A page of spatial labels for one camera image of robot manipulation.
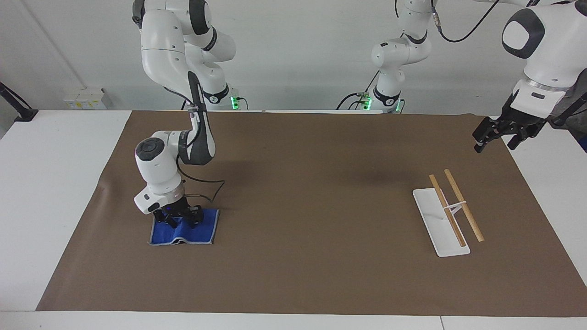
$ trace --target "brown mat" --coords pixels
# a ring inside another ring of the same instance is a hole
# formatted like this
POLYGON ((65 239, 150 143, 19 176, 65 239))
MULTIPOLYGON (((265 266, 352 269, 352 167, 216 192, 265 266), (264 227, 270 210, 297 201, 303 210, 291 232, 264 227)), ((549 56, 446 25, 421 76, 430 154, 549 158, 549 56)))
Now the brown mat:
MULTIPOLYGON (((147 244, 134 147, 189 121, 133 112, 38 311, 587 316, 587 288, 503 143, 473 150, 480 117, 212 113, 210 122, 218 154, 186 170, 227 181, 214 244, 147 244), (411 194, 434 173, 456 202, 444 168, 486 238, 476 242, 459 213, 468 256, 436 256, 411 194)), ((189 193, 214 189, 187 183, 189 193)))

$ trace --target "blue cloth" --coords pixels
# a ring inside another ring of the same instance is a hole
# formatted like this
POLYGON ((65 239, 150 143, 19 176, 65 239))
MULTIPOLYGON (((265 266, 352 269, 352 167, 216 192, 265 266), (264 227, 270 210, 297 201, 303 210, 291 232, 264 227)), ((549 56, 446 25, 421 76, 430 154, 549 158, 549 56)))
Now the blue cloth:
POLYGON ((151 231, 151 245, 174 245, 179 243, 187 244, 212 244, 214 234, 216 233, 216 223, 218 223, 218 210, 205 208, 204 221, 199 223, 195 228, 183 221, 181 217, 174 217, 177 222, 177 228, 173 229, 167 223, 158 223, 153 220, 153 229, 151 231))
POLYGON ((581 145, 581 147, 583 147, 584 151, 587 151, 587 136, 583 139, 580 139, 579 144, 581 145))

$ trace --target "wooden chopstick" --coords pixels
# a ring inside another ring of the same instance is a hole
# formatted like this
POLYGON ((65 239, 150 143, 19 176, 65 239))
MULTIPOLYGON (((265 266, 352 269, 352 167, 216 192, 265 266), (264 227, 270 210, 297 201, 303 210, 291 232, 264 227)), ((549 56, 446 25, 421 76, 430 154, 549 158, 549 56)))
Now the wooden chopstick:
POLYGON ((436 194, 438 195, 438 199, 440 200, 440 204, 444 208, 444 213, 446 214, 446 216, 448 218, 448 222, 450 222, 450 226, 453 228, 454 235, 457 237, 459 245, 461 245, 461 247, 464 247, 466 245, 465 239, 463 238, 461 231, 458 230, 457 222, 454 219, 453 214, 450 213, 450 210, 447 208, 448 205, 446 203, 446 199, 444 199, 444 196, 442 195, 442 191, 440 190, 440 186, 438 185, 438 181, 436 181, 436 177, 433 174, 430 175, 430 181, 432 181, 432 186, 434 186, 434 190, 436 191, 436 194))
MULTIPOLYGON (((463 197, 461 190, 458 188, 457 182, 454 181, 454 177, 450 173, 450 170, 449 169, 444 170, 444 174, 446 174, 448 182, 450 182, 450 186, 453 188, 454 194, 457 196, 458 201, 459 202, 465 201, 465 198, 463 197)), ((467 220, 469 221, 469 224, 471 225, 471 228, 473 229, 473 232, 475 233, 475 236, 477 237, 477 241, 483 242, 485 240, 485 237, 483 237, 483 234, 481 233, 481 230, 479 229, 479 226, 477 225, 477 222, 475 221, 475 218, 473 217, 473 213, 471 212, 469 205, 467 205, 467 203, 462 203, 462 206, 463 206, 463 211, 465 212, 465 215, 467 216, 467 220)))

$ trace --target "table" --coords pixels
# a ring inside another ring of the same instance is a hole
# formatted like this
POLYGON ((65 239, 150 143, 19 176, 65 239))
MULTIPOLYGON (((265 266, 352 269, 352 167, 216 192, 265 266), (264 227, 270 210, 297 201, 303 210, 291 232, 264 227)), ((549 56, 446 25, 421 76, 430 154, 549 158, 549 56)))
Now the table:
MULTIPOLYGON (((30 123, 16 123, 0 140, 0 328, 587 328, 587 318, 33 312, 129 115, 41 111, 30 123)), ((512 156, 587 282, 587 156, 568 132, 550 127, 512 156)))

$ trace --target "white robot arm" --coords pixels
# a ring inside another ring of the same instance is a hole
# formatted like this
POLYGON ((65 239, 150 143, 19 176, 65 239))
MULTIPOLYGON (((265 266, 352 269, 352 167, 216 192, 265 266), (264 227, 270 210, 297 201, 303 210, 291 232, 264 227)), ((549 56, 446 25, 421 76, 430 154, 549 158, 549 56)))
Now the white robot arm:
MULTIPOLYGON (((492 2, 497 0, 475 0, 492 2)), ((433 18, 441 30, 437 0, 405 0, 399 16, 403 34, 376 45, 372 61, 380 69, 377 84, 370 92, 372 108, 393 112, 405 80, 402 66, 424 60, 431 52, 427 27, 433 18)), ((587 68, 587 0, 500 0, 500 3, 527 6, 506 24, 503 47, 528 60, 525 77, 514 88, 498 120, 486 118, 474 133, 475 149, 505 134, 515 134, 511 149, 534 137, 562 99, 587 68)))
POLYGON ((234 40, 213 27, 205 0, 135 0, 133 20, 141 30, 147 75, 191 103, 187 72, 202 85, 208 109, 232 108, 232 89, 217 62, 234 58, 234 40))
MULTIPOLYGON (((496 0, 474 0, 477 2, 496 2, 496 0)), ((538 5, 550 5, 560 0, 532 0, 538 5)), ((528 0, 500 0, 500 3, 520 6, 528 5, 528 0)), ((432 44, 428 39, 430 19, 438 16, 433 10, 431 0, 404 0, 398 24, 402 36, 386 40, 373 47, 371 60, 379 68, 379 80, 369 91, 373 95, 372 109, 393 112, 400 100, 405 75, 402 66, 417 63, 428 58, 432 44)))
POLYGON ((191 130, 160 131, 143 140, 135 159, 147 186, 134 202, 157 221, 191 225, 201 220, 201 208, 187 203, 178 172, 184 164, 205 165, 215 155, 207 109, 232 108, 232 89, 216 64, 235 55, 231 37, 210 25, 204 0, 135 0, 133 20, 141 31, 141 54, 147 75, 185 99, 191 130))
MULTIPOLYGON (((485 118, 473 133, 477 152, 506 134, 514 134, 508 144, 514 150, 540 132, 555 105, 587 68, 586 31, 587 0, 532 6, 509 19, 502 34, 503 47, 526 59, 527 65, 501 116, 485 118)), ((574 106, 585 104, 583 98, 578 102, 574 106)))

